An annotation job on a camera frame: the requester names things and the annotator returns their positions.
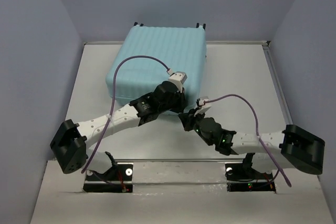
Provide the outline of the light blue suitcase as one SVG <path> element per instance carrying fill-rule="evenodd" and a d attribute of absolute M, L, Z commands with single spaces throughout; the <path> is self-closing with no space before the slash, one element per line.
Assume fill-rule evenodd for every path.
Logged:
<path fill-rule="evenodd" d="M 116 104 L 154 91 L 169 75 L 167 69 L 184 72 L 186 110 L 195 107 L 200 96 L 206 62 L 206 34 L 198 27 L 133 26 L 128 32 L 109 72 L 108 94 Z"/>

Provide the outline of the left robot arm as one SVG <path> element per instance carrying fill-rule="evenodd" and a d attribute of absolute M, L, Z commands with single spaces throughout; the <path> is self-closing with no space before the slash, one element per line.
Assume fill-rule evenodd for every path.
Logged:
<path fill-rule="evenodd" d="M 98 153 L 91 146 L 98 147 L 104 137 L 152 122 L 166 111 L 182 113 L 185 108 L 182 81 L 170 79 L 113 114 L 79 123 L 74 123 L 71 119 L 63 121 L 50 148 L 64 174 L 90 169 L 104 179 L 111 179 L 116 174 L 112 155 L 109 152 Z"/>

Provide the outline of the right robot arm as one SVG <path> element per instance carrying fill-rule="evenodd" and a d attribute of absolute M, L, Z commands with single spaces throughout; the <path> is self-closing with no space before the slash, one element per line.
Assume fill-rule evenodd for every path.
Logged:
<path fill-rule="evenodd" d="M 324 140 L 296 125 L 288 124 L 283 131 L 257 136 L 226 130 L 199 109 L 180 113 L 179 119 L 185 131 L 195 131 L 220 154 L 245 155 L 241 171 L 248 178 L 277 168 L 322 174 Z"/>

